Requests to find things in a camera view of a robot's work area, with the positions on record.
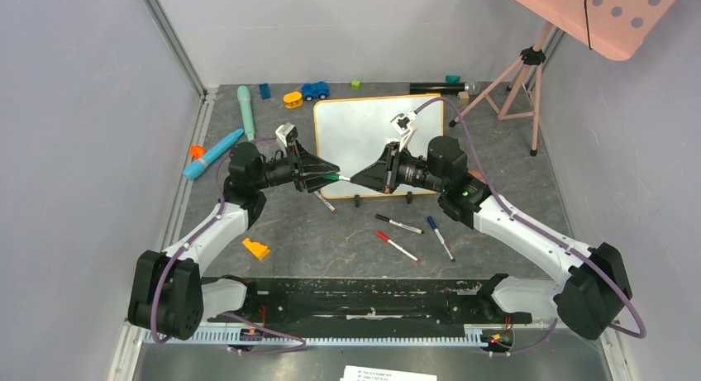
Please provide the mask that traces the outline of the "green whiteboard marker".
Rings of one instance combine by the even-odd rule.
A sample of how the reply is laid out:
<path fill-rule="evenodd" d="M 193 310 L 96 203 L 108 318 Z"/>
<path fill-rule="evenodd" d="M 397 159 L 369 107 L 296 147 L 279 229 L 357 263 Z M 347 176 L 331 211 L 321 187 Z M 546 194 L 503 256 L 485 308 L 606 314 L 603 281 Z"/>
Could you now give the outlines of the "green whiteboard marker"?
<path fill-rule="evenodd" d="M 327 174 L 327 175 L 324 175 L 323 178 L 328 179 L 328 180 L 331 180 L 331 181 L 346 181 L 346 182 L 350 182 L 350 180 L 351 180 L 349 177 L 343 176 L 343 175 L 340 175 L 340 174 Z"/>

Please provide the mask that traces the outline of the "orange framed whiteboard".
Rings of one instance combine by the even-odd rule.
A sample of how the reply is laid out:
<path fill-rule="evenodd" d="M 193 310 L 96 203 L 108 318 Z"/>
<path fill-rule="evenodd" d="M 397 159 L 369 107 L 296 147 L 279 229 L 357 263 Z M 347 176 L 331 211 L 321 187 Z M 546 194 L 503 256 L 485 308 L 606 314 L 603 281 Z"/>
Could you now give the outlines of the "orange framed whiteboard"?
<path fill-rule="evenodd" d="M 438 94 L 402 95 L 378 98 L 323 100 L 313 108 L 316 154 L 340 168 L 340 175 L 351 177 L 381 156 L 384 146 L 399 141 L 401 135 L 391 125 L 400 113 L 416 110 Z M 417 114 L 416 133 L 408 144 L 413 156 L 427 155 L 427 145 L 444 133 L 444 105 L 434 102 Z M 433 194 L 422 188 L 400 185 L 392 194 L 377 193 L 347 181 L 333 182 L 321 189 L 327 199 L 377 198 Z"/>

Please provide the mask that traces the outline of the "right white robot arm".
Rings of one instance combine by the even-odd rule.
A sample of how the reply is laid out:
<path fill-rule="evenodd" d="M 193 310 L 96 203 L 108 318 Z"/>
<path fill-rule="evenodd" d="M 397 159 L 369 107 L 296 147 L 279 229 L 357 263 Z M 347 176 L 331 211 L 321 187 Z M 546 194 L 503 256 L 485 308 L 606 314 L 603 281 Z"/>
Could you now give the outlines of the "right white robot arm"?
<path fill-rule="evenodd" d="M 438 204 L 450 219 L 501 241 L 552 278 L 550 300 L 573 332 L 596 340 L 607 328 L 617 330 L 614 320 L 632 298 L 619 250 L 567 238 L 519 211 L 473 176 L 467 159 L 458 140 L 446 136 L 429 141 L 425 158 L 390 142 L 350 182 L 378 193 L 393 193 L 400 185 L 438 193 Z"/>

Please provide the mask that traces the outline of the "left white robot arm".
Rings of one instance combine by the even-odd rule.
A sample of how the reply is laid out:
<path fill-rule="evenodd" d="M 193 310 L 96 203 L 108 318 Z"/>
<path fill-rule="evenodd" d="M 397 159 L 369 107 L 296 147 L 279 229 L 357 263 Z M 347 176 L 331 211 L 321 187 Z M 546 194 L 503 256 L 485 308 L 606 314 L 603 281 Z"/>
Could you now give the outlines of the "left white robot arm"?
<path fill-rule="evenodd" d="M 259 219 L 266 204 L 264 190 L 292 183 L 313 193 L 331 183 L 339 166 L 290 141 L 281 158 L 267 159 L 256 144 L 232 146 L 229 172 L 220 198 L 193 231 L 161 252 L 145 251 L 136 262 L 127 320 L 150 331 L 157 344 L 186 341 L 202 321 L 230 312 L 240 321 L 253 319 L 259 298 L 239 277 L 224 276 L 204 283 L 203 273 L 236 238 Z"/>

